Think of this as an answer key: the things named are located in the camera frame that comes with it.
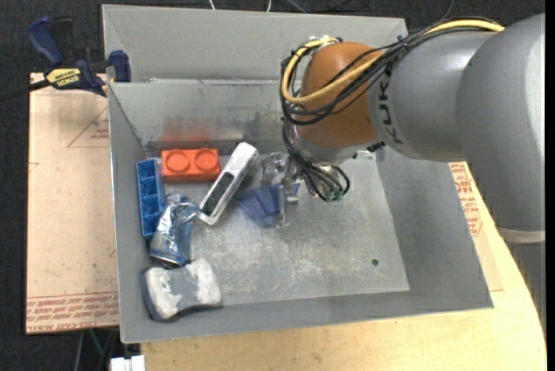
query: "cardboard sheet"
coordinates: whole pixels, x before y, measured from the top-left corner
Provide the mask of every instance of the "cardboard sheet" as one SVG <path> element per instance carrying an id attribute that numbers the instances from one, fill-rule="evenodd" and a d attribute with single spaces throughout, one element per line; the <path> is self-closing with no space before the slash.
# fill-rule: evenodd
<path id="1" fill-rule="evenodd" d="M 28 334 L 119 322 L 108 102 L 30 95 Z"/>

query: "blue clamp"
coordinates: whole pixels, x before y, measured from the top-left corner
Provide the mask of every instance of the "blue clamp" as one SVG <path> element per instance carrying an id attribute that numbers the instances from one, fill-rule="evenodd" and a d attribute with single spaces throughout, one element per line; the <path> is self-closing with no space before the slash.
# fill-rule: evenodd
<path id="1" fill-rule="evenodd" d="M 51 20 L 43 16 L 27 29 L 31 44 L 49 60 L 49 68 L 44 71 L 45 81 L 35 88 L 52 86 L 56 89 L 82 89 L 99 95 L 106 95 L 105 82 L 97 72 L 113 66 L 116 81 L 131 81 L 129 59 L 122 50 L 112 52 L 109 59 L 89 65 L 84 59 L 75 59 L 72 46 L 71 19 Z"/>

